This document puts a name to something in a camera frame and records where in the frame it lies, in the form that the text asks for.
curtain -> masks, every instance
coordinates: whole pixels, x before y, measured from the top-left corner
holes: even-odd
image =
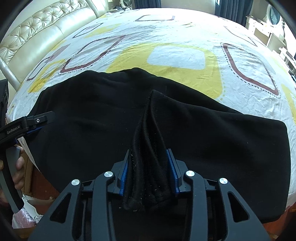
[[[215,15],[246,26],[253,0],[216,0]]]
[[[161,7],[160,0],[135,0],[135,7],[138,8],[156,8]]]

bedsheet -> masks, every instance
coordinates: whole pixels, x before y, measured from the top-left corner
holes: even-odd
[[[211,14],[155,8],[103,15],[61,41],[30,72],[8,108],[7,121],[27,115],[45,88],[82,71],[133,67],[244,114],[283,121],[291,151],[287,207],[295,203],[296,85],[282,62],[246,28]]]

human hand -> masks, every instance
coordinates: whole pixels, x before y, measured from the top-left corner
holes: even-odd
[[[18,148],[20,148],[20,153],[23,154],[24,153],[24,148],[17,146]],[[14,176],[12,177],[12,180],[15,184],[15,189],[17,190],[21,190],[24,185],[25,185],[25,180],[24,180],[24,165],[25,165],[25,161],[23,159],[23,157],[21,156],[17,162],[16,162],[16,173],[14,174]],[[2,170],[4,168],[4,163],[2,160],[0,160],[0,170]],[[2,206],[9,206],[9,203],[4,195],[4,192],[2,189],[0,189],[0,205]]]

tufted headboard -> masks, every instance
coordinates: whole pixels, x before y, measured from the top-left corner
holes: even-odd
[[[107,0],[60,0],[43,8],[2,40],[0,70],[18,90],[29,72],[50,50],[107,11]]]

finger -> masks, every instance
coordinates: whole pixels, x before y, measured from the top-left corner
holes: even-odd
[[[16,168],[17,170],[21,170],[25,165],[25,160],[24,158],[21,156],[18,160],[17,160],[17,163],[16,163]]]
[[[24,170],[23,170],[23,169],[20,170],[20,171],[17,171],[17,172],[14,174],[12,180],[13,180],[13,182],[14,182],[15,184],[17,184],[22,178],[24,178]]]
[[[21,179],[17,184],[15,184],[16,190],[21,190],[25,185],[25,179]]]
[[[17,146],[20,149],[20,153],[23,154],[24,153],[24,148],[22,148],[21,146]]]

